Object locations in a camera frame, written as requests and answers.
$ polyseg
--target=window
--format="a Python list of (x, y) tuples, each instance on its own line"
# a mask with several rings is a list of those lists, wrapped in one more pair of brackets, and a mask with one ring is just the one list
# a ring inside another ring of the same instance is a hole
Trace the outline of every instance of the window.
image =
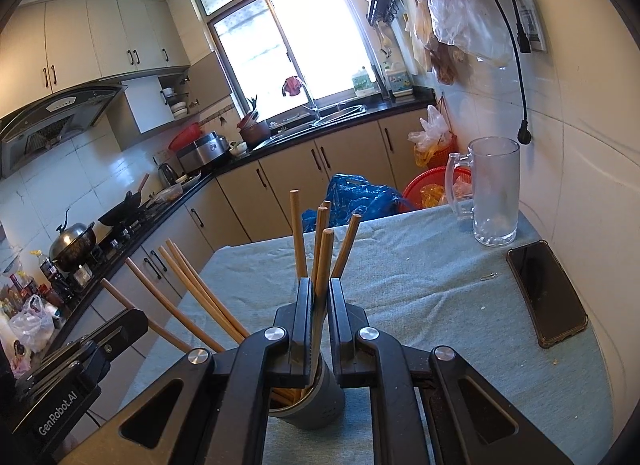
[(305, 92), (283, 96), (285, 80), (305, 81), (327, 105), (353, 96), (351, 76), (370, 57), (345, 0), (201, 0), (234, 90), (257, 95), (260, 119), (303, 111)]

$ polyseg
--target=smartphone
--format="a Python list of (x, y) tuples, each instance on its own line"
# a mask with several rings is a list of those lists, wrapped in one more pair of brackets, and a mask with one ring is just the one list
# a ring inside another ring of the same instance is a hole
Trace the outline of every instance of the smartphone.
[(550, 348), (587, 328), (587, 313), (546, 241), (511, 249), (507, 262), (529, 309), (540, 346)]

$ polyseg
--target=phone case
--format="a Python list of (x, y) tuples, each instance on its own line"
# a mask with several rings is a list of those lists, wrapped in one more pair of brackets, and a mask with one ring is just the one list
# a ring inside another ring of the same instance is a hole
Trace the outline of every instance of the phone case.
[[(556, 257), (556, 254), (554, 254), (554, 252), (551, 250), (551, 247), (549, 246), (548, 242), (546, 242), (544, 239), (540, 239), (539, 241), (535, 241), (533, 243), (529, 243), (528, 245), (522, 245), (521, 247), (516, 247), (515, 249), (511, 249), (510, 251), (507, 252), (507, 264), (509, 265), (509, 268), (511, 268), (511, 271), (513, 272), (513, 276), (516, 278), (516, 282), (518, 283), (518, 288), (520, 289), (520, 293), (522, 294), (522, 298), (525, 302), (525, 304), (527, 305), (527, 310), (529, 311), (529, 316), (531, 317), (531, 321), (533, 323), (533, 328), (536, 330), (536, 336), (538, 337), (538, 344), (540, 345), (540, 347), (546, 349), (549, 349), (551, 346), (554, 346), (555, 344), (558, 344), (558, 342), (562, 342), (564, 339), (575, 335), (577, 333), (580, 333), (581, 331), (584, 331), (587, 329), (587, 326), (589, 324), (589, 317), (587, 315), (586, 312), (584, 312), (584, 322), (582, 322), (581, 324), (577, 325), (575, 328), (572, 328), (569, 331), (565, 331), (564, 333), (558, 335), (557, 337), (552, 337), (550, 339), (545, 339), (545, 337), (543, 336), (542, 332), (540, 331), (540, 327), (538, 326), (538, 323), (536, 322), (536, 317), (534, 315), (533, 312), (533, 308), (531, 307), (531, 305), (529, 304), (529, 299), (527, 298), (527, 293), (524, 289), (524, 283), (522, 282), (522, 279), (520, 278), (520, 274), (518, 273), (518, 271), (516, 270), (516, 268), (513, 266), (513, 262), (511, 261), (511, 252), (517, 250), (517, 249), (522, 249), (525, 247), (531, 247), (532, 245), (537, 245), (537, 244), (543, 244), (545, 246), (545, 248), (548, 250), (548, 253), (551, 255), (551, 257), (553, 258), (554, 262), (556, 263), (556, 265), (558, 265), (558, 267), (561, 268), (561, 270), (564, 272), (564, 268), (562, 268), (562, 265), (560, 264), (560, 261), (558, 261), (558, 258)], [(574, 285), (572, 285), (572, 289), (575, 293), (575, 288)]]

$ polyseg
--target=light blue tablecloth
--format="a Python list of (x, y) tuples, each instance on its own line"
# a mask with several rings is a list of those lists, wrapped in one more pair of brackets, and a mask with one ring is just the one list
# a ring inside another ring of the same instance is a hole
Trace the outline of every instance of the light blue tablecloth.
[[(345, 231), (335, 229), (334, 257)], [(508, 249), (537, 239), (521, 215), (514, 243), (484, 247), (473, 238), (470, 222), (458, 222), (449, 207), (365, 222), (342, 287), (348, 302), (367, 311), (372, 326), (402, 344), (453, 347), (576, 465), (593, 465), (612, 442), (609, 382), (593, 329), (540, 348), (505, 260)], [(313, 233), (305, 235), (305, 244), (311, 254)], [(493, 279), (481, 280), (492, 273)], [(276, 308), (294, 300), (294, 276), (292, 238), (221, 249), (202, 271), (249, 331), (270, 325)], [(180, 309), (226, 348), (235, 347), (191, 295)], [(194, 347), (201, 345), (175, 319), (167, 328)], [(322, 345), (330, 362), (326, 329)], [(124, 403), (180, 356), (159, 339)], [(263, 463), (370, 464), (371, 442), (368, 391), (347, 390), (344, 416), (320, 431), (300, 431), (270, 418)]]

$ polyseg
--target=mug handle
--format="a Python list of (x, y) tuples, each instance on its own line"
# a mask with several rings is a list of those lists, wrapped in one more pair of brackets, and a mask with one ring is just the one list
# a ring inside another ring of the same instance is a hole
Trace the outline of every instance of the mug handle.
[(457, 214), (458, 219), (461, 220), (473, 217), (473, 200), (464, 200), (463, 202), (457, 200), (456, 195), (453, 192), (453, 178), (455, 177), (456, 169), (458, 167), (464, 166), (471, 168), (471, 159), (471, 154), (452, 152), (449, 155), (447, 170), (444, 174), (444, 190), (447, 195), (447, 202), (453, 212)]

